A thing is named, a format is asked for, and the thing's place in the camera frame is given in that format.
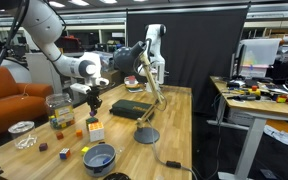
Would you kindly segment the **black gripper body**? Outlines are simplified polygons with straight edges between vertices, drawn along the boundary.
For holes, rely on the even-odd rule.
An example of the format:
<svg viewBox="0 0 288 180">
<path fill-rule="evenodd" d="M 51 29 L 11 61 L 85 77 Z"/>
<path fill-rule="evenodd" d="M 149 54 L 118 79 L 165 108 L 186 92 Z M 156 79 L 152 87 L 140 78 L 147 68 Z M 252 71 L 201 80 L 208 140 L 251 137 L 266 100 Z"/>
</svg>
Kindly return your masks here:
<svg viewBox="0 0 288 180">
<path fill-rule="evenodd" d="M 92 97 L 98 97 L 100 93 L 100 89 L 98 86 L 90 86 L 89 90 L 87 90 L 87 95 Z"/>
</svg>

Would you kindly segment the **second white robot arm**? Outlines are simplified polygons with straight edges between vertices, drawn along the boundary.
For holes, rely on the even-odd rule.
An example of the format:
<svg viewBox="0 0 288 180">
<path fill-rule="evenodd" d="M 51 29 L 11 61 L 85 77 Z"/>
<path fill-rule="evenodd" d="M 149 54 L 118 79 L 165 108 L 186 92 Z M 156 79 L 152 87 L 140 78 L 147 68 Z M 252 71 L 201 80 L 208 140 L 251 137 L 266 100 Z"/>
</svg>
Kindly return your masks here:
<svg viewBox="0 0 288 180">
<path fill-rule="evenodd" d="M 150 70 L 154 75 L 156 88 L 160 89 L 160 85 L 164 83 L 165 59 L 161 55 L 161 38 L 166 34 L 166 26 L 164 24 L 149 24 L 146 26 L 147 42 L 145 56 L 151 63 Z"/>
</svg>

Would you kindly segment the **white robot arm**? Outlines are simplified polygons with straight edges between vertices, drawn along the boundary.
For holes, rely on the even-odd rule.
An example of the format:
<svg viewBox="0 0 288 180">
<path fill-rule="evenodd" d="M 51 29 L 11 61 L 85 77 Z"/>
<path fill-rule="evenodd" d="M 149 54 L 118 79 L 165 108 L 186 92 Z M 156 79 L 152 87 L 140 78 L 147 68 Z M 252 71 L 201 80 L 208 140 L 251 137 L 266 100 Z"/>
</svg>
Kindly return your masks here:
<svg viewBox="0 0 288 180">
<path fill-rule="evenodd" d="M 99 86 L 109 83 L 101 77 L 100 56 L 84 52 L 81 57 L 74 58 L 59 49 L 64 22 L 47 0 L 0 0 L 2 9 L 14 17 L 10 38 L 18 27 L 23 27 L 60 75 L 84 79 L 84 85 L 75 83 L 70 88 L 86 94 L 88 105 L 96 111 L 102 104 Z"/>
</svg>

